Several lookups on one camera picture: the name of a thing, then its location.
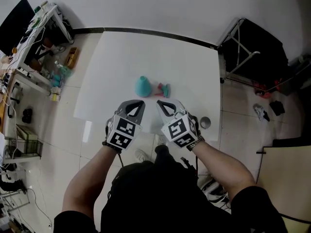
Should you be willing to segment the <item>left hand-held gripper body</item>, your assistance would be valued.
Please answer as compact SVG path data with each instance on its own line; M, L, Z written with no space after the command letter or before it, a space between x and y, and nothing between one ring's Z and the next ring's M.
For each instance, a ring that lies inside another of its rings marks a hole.
M141 131L141 124L135 124L127 117L121 117L115 111L107 123L106 142L120 150L126 150L131 146Z

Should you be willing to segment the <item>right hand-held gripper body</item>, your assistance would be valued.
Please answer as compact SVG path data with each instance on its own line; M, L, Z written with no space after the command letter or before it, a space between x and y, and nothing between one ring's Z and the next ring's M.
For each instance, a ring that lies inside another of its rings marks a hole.
M187 110L176 112L161 131L169 142L179 148L187 147L198 140L195 123L189 117Z

